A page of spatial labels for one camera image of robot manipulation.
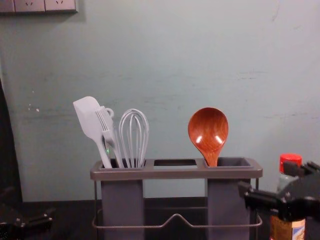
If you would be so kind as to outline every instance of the white fork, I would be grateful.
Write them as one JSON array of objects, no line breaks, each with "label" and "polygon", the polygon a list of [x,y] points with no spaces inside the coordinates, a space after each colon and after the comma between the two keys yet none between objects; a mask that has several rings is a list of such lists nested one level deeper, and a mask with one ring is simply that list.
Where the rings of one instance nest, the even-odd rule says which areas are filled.
[{"label": "white fork", "polygon": [[113,121],[112,117],[110,116],[110,114],[113,114],[112,109],[102,106],[99,110],[96,111],[96,114],[102,126],[102,135],[104,137],[104,141],[112,147],[119,168],[124,168],[121,153],[119,151],[118,138],[114,133]]}]

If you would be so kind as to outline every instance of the white whisk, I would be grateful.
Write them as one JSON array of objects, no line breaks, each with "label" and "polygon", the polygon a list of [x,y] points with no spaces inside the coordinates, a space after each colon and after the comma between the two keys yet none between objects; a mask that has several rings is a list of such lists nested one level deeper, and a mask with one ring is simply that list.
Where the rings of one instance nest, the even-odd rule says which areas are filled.
[{"label": "white whisk", "polygon": [[[136,132],[135,144],[133,143],[134,131]],[[127,167],[141,168],[149,139],[149,123],[143,112],[129,109],[123,114],[119,123],[119,137]]]}]

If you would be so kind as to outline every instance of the utensil holder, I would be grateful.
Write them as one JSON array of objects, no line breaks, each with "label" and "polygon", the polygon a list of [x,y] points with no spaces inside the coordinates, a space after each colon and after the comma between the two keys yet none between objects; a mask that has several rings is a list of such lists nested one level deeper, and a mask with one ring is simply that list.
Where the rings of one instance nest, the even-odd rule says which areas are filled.
[{"label": "utensil holder", "polygon": [[[101,182],[104,226],[94,218],[92,225],[104,230],[105,240],[144,240],[144,229],[161,229],[174,218],[180,218],[194,229],[207,229],[207,240],[249,240],[250,211],[239,196],[238,182],[262,177],[261,166],[251,158],[220,157],[217,167],[209,167],[203,158],[147,159],[142,168],[103,168],[97,162],[90,171],[97,200],[97,181]],[[193,225],[181,214],[173,214],[161,225],[144,225],[143,180],[146,179],[207,179],[207,224]]]}]

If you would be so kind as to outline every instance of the spatula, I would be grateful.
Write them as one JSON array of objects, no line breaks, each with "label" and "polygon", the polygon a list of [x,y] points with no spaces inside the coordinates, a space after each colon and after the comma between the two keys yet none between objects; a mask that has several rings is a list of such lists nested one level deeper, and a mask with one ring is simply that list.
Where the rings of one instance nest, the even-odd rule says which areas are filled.
[{"label": "spatula", "polygon": [[73,102],[73,106],[82,131],[88,138],[92,139],[98,147],[104,167],[106,169],[112,168],[102,140],[102,127],[96,114],[96,110],[100,108],[98,101],[94,97],[86,96]]}]

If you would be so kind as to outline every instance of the wooden spoon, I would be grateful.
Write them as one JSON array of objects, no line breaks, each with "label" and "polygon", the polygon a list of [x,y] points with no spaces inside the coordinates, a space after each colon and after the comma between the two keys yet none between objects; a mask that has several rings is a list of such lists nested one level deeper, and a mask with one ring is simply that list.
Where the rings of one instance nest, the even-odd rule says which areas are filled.
[{"label": "wooden spoon", "polygon": [[216,167],[218,156],[229,132],[228,120],[216,108],[206,107],[197,111],[188,124],[191,142],[202,153],[210,167]]}]

